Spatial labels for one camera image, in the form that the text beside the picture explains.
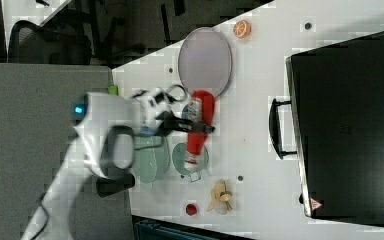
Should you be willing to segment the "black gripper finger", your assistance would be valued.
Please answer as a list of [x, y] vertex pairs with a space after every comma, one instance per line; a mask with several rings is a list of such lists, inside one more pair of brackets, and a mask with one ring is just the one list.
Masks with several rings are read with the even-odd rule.
[[189, 119], [174, 118], [166, 122], [166, 127], [174, 131], [211, 134], [215, 128], [205, 123], [194, 122]]

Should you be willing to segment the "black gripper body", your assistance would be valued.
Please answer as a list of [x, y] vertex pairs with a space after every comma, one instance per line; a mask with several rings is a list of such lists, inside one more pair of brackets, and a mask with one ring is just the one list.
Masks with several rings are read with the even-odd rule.
[[142, 90], [139, 96], [141, 128], [149, 127], [157, 131], [164, 119], [171, 113], [171, 105], [176, 99], [162, 88]]

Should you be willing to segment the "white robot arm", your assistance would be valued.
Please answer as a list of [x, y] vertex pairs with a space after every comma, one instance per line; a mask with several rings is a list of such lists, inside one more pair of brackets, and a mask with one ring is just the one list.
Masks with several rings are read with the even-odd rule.
[[184, 166], [195, 171], [212, 126], [215, 97], [208, 91], [185, 93], [189, 116], [171, 110], [177, 101], [167, 90], [140, 90], [124, 98], [88, 92], [74, 106], [73, 129], [63, 163], [30, 219], [20, 240], [74, 240], [69, 213], [86, 180], [92, 176], [121, 180], [135, 160], [137, 137], [167, 136], [173, 131], [188, 134]]

